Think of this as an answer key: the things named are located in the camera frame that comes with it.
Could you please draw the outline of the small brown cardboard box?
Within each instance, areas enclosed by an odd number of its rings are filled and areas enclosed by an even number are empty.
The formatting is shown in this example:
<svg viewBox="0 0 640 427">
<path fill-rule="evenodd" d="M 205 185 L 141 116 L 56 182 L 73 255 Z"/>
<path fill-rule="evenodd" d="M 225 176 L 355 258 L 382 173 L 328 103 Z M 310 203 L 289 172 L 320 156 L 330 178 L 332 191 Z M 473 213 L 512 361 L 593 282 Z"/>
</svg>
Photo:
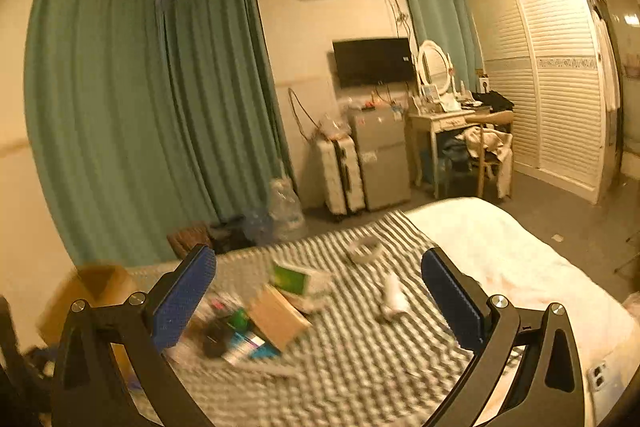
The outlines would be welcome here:
<svg viewBox="0 0 640 427">
<path fill-rule="evenodd" d="M 247 314 L 273 347 L 286 347 L 311 328 L 311 323 L 276 288 L 265 285 L 247 308 Z"/>
</svg>

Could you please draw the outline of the narrow green curtain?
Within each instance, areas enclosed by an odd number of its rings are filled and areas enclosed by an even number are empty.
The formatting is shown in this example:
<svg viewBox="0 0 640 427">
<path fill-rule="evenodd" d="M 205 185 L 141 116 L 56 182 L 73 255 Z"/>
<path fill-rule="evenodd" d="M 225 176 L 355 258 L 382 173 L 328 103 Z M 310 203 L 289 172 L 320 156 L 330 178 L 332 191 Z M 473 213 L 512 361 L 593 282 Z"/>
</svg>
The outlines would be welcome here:
<svg viewBox="0 0 640 427">
<path fill-rule="evenodd" d="M 476 91 L 483 66 L 468 0 L 407 0 L 416 42 L 431 40 L 445 51 L 454 78 Z"/>
</svg>

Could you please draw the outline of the white louvered wardrobe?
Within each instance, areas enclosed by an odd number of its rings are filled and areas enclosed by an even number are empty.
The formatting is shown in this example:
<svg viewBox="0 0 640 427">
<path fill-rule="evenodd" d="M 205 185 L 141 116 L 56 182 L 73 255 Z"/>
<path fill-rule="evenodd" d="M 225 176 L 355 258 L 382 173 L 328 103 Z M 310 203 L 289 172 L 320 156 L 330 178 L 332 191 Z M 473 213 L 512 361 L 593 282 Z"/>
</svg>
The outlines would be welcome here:
<svg viewBox="0 0 640 427">
<path fill-rule="evenodd" d="M 492 90 L 514 104 L 519 172 L 597 202 L 615 173 L 614 57 L 588 0 L 469 0 Z"/>
</svg>

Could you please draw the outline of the black wall television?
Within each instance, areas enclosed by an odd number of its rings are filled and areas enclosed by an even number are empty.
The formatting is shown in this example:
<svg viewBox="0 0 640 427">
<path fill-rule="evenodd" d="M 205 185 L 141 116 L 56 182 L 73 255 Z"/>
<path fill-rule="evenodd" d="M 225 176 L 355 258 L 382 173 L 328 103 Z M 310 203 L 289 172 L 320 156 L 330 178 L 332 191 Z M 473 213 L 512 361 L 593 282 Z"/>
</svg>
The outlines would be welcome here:
<svg viewBox="0 0 640 427">
<path fill-rule="evenodd" d="M 406 37 L 338 40 L 332 46 L 337 81 L 343 89 L 416 80 Z"/>
</svg>

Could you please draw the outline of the grey mini fridge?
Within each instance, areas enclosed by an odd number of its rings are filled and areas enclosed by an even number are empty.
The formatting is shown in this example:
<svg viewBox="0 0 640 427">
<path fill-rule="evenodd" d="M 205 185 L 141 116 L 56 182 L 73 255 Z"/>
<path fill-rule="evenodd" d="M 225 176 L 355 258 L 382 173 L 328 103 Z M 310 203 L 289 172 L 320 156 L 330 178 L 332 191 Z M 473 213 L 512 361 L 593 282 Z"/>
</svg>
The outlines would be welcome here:
<svg viewBox="0 0 640 427">
<path fill-rule="evenodd" d="M 351 109 L 348 123 L 356 144 L 367 210 L 411 198 L 404 117 L 387 108 Z"/>
</svg>

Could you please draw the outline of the large green curtain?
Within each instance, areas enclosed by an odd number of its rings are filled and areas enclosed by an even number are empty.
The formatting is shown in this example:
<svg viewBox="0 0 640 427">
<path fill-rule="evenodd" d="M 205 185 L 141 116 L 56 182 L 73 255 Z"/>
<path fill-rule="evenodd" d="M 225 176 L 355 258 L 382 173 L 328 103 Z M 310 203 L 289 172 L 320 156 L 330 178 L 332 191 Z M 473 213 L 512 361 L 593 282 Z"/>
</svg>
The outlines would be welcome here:
<svg viewBox="0 0 640 427">
<path fill-rule="evenodd" d="M 266 209 L 292 169 L 257 0 L 34 0 L 24 90 L 75 265 L 169 260 L 170 233 Z"/>
</svg>

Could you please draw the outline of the white bed mattress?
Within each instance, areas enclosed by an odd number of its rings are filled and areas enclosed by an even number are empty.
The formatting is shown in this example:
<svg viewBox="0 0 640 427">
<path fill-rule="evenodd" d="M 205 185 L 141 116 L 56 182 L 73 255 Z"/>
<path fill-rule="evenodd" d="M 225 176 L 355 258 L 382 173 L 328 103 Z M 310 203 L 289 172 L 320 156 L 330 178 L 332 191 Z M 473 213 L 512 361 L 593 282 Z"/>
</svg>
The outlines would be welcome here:
<svg viewBox="0 0 640 427">
<path fill-rule="evenodd" d="M 406 213 L 485 293 L 506 295 L 521 308 L 567 307 L 580 363 L 605 361 L 625 395 L 612 412 L 623 426 L 639 424 L 639 322 L 607 291 L 509 213 L 477 198 L 446 199 Z"/>
</svg>

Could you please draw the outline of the green checkered cloth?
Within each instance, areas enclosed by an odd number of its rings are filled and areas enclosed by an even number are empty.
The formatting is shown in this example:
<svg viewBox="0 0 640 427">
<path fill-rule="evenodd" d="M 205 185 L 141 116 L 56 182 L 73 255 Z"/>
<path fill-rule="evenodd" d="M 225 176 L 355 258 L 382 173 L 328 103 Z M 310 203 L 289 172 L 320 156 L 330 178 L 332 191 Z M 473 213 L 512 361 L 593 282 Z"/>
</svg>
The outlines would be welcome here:
<svg viewBox="0 0 640 427">
<path fill-rule="evenodd" d="M 347 246 L 366 235 L 381 239 L 386 251 L 370 265 L 355 265 Z M 250 302 L 277 259 L 331 273 L 328 302 L 275 357 L 231 366 L 182 340 L 168 361 L 218 426 L 419 426 L 472 359 L 421 279 L 428 246 L 405 213 L 393 211 L 362 227 L 221 255 L 212 291 L 236 303 Z M 387 322 L 381 301 L 390 272 L 404 285 L 411 311 Z"/>
</svg>

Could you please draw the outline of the patterned brown bag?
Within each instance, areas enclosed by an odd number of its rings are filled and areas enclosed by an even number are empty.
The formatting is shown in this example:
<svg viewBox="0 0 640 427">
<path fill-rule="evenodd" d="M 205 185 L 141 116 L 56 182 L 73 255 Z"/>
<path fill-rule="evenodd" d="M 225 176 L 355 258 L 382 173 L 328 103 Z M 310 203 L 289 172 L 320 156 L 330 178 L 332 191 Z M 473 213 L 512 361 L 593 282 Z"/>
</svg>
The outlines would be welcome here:
<svg viewBox="0 0 640 427">
<path fill-rule="evenodd" d="M 177 232 L 169 233 L 166 239 L 178 259 L 185 258 L 195 246 L 205 245 L 209 248 L 213 247 L 212 238 L 204 223 L 191 225 Z"/>
</svg>

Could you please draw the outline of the white dressing table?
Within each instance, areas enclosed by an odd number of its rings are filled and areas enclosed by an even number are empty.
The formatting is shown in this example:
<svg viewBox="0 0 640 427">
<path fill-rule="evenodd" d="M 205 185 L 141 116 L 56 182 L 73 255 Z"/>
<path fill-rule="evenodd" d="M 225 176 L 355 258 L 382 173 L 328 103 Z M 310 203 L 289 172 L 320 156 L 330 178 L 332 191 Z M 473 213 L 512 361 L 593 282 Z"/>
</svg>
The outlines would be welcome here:
<svg viewBox="0 0 640 427">
<path fill-rule="evenodd" d="M 469 116 L 486 116 L 489 113 L 490 107 L 487 105 L 451 113 L 420 114 L 416 108 L 410 109 L 407 114 L 407 127 L 414 170 L 413 184 L 416 187 L 429 187 L 434 199 L 440 199 L 444 191 L 444 178 L 439 168 L 439 137 L 470 127 L 466 121 Z"/>
</svg>

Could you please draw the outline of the wooden chair with clothes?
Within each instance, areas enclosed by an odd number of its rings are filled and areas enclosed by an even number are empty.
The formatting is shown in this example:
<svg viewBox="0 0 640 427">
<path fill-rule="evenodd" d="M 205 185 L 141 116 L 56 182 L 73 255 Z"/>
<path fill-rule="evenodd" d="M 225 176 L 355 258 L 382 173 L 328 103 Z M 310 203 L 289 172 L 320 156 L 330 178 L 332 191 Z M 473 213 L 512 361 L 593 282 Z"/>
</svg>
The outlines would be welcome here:
<svg viewBox="0 0 640 427">
<path fill-rule="evenodd" d="M 468 127 L 460 138 L 477 165 L 476 196 L 483 198 L 485 182 L 494 180 L 498 199 L 512 195 L 514 152 L 513 134 L 515 114 L 513 110 L 473 114 L 464 117 Z"/>
</svg>

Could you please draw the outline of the white oval vanity mirror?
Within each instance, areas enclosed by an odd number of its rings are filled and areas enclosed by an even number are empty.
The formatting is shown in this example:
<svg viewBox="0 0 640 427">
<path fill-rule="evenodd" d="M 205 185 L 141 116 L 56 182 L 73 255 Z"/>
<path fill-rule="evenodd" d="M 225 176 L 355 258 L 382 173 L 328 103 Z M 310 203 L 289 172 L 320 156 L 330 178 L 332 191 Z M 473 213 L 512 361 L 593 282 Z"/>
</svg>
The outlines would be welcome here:
<svg viewBox="0 0 640 427">
<path fill-rule="evenodd" d="M 418 86 L 422 95 L 443 95 L 452 87 L 454 66 L 449 55 L 432 40 L 424 40 L 416 57 Z"/>
</svg>

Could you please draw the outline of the white tube bottle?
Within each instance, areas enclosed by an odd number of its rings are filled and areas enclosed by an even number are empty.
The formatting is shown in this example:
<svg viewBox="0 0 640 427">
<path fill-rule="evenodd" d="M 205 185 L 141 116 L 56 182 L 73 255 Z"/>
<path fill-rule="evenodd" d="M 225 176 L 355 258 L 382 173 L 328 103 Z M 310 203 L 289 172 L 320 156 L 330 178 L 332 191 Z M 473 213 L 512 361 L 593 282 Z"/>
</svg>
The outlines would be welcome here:
<svg viewBox="0 0 640 427">
<path fill-rule="evenodd" d="M 387 273 L 383 281 L 381 314 L 385 321 L 390 322 L 411 311 L 404 285 L 401 284 L 396 273 Z"/>
</svg>

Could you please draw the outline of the white suitcase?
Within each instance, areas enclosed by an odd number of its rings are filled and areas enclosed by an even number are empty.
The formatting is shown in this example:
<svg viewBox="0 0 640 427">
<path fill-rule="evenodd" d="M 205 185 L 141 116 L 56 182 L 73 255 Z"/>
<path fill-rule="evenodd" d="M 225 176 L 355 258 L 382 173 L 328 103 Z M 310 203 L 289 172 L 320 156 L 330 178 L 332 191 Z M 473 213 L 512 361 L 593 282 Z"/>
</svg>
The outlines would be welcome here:
<svg viewBox="0 0 640 427">
<path fill-rule="evenodd" d="M 326 208 L 343 219 L 366 208 L 355 142 L 350 136 L 316 141 Z"/>
</svg>

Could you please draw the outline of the clear water jug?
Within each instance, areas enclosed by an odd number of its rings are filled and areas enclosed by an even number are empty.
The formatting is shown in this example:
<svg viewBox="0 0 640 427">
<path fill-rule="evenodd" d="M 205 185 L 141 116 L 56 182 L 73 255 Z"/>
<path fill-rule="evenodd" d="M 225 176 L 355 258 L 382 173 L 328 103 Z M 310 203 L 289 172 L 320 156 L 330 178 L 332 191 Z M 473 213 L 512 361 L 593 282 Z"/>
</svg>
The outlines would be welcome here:
<svg viewBox="0 0 640 427">
<path fill-rule="evenodd" d="M 287 176 L 272 179 L 269 190 L 269 217 L 274 238 L 278 242 L 301 239 L 306 232 L 306 221 L 292 180 Z"/>
</svg>

